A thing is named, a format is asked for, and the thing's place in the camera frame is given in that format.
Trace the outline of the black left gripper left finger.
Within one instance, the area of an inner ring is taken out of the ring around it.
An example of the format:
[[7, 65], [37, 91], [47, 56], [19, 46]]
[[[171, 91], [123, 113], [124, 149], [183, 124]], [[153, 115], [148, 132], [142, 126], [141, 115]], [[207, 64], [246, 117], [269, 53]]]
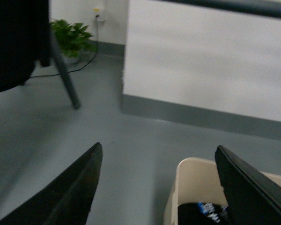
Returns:
[[103, 160], [95, 143], [45, 188], [0, 220], [0, 225], [84, 225]]

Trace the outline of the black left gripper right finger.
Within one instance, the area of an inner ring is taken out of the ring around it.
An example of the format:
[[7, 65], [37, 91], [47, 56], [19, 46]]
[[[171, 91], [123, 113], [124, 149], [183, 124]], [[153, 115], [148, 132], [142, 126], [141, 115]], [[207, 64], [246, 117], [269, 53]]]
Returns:
[[281, 225], [281, 176], [263, 173], [224, 146], [215, 162], [235, 225]]

